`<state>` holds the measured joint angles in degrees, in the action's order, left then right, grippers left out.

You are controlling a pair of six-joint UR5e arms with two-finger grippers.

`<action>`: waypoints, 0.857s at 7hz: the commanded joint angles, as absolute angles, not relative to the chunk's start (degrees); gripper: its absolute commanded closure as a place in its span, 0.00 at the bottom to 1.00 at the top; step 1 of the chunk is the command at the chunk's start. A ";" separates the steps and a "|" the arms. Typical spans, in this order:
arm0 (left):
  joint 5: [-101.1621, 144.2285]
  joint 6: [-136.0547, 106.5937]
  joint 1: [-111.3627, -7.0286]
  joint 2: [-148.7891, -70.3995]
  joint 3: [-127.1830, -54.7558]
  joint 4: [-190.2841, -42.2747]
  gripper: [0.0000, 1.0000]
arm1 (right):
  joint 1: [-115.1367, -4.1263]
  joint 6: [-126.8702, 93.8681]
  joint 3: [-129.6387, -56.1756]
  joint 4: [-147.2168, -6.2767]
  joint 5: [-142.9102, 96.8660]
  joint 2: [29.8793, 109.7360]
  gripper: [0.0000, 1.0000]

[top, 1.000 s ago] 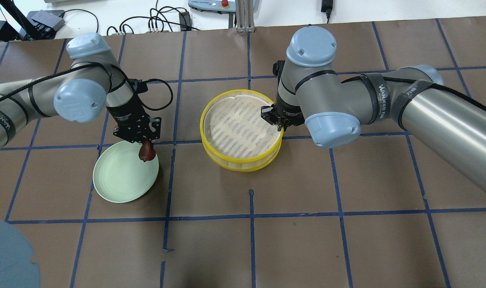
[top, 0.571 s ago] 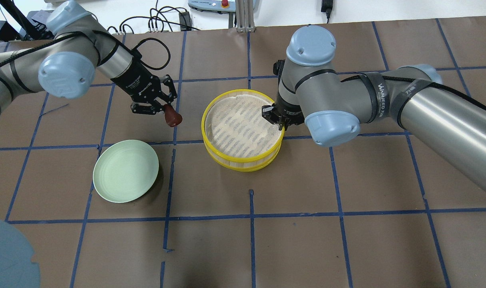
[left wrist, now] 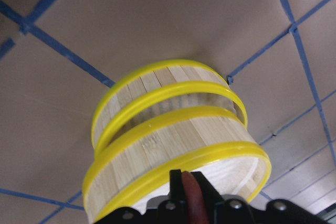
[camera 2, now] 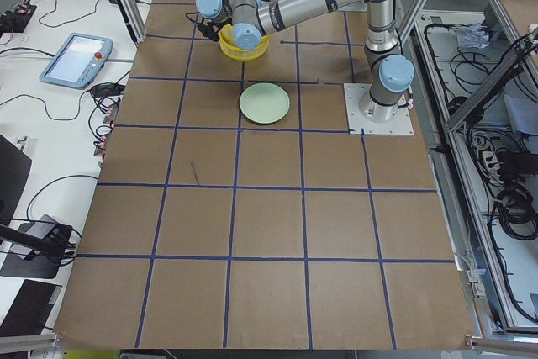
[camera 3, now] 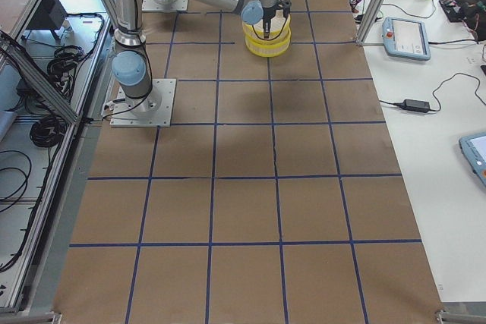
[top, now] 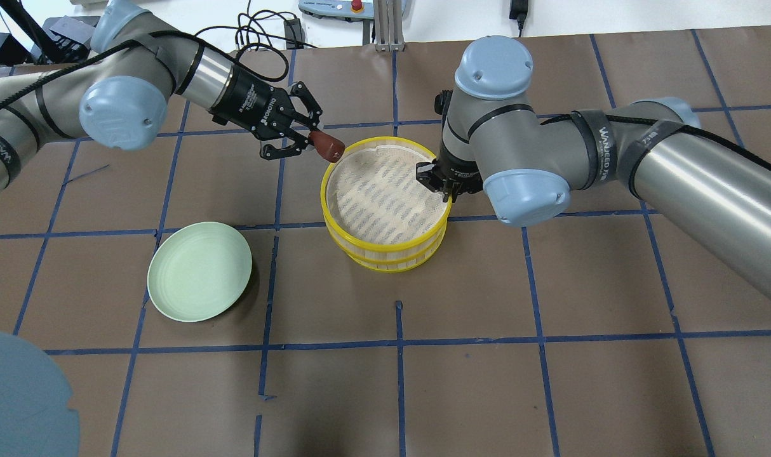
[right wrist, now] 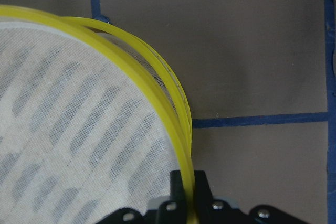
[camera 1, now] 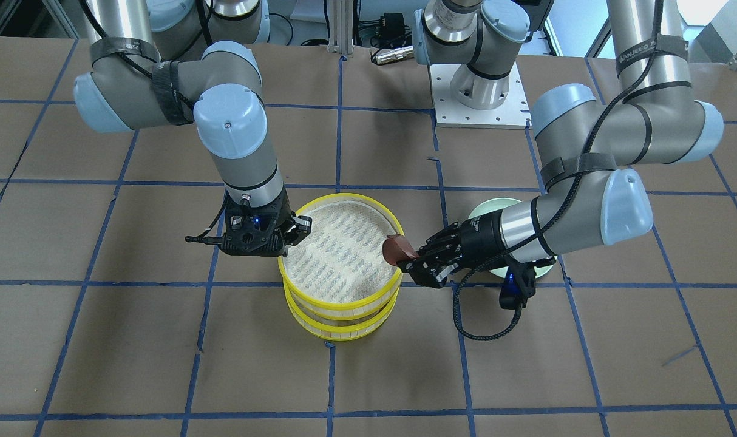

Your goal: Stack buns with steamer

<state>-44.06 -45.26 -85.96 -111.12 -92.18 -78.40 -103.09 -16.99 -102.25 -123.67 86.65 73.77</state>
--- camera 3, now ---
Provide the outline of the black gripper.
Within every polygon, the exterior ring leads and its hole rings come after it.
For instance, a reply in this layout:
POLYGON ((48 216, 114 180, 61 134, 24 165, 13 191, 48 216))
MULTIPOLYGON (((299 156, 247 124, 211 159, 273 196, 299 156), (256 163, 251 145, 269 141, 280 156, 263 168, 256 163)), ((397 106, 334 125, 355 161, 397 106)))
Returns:
POLYGON ((271 20, 276 16, 276 11, 281 8, 282 0, 260 0, 264 15, 262 18, 264 39, 270 38, 271 20))

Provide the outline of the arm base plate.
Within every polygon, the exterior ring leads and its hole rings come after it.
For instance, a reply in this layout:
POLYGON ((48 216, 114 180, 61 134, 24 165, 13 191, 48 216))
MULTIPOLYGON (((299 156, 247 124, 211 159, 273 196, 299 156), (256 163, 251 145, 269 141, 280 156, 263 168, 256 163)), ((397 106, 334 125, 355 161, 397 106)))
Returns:
POLYGON ((134 100, 125 96, 118 88, 118 99, 110 117, 111 127, 169 127, 175 98, 176 79, 154 79, 153 88, 144 100, 134 100))
POLYGON ((186 12, 188 0, 143 0, 142 12, 145 13, 174 13, 186 12))

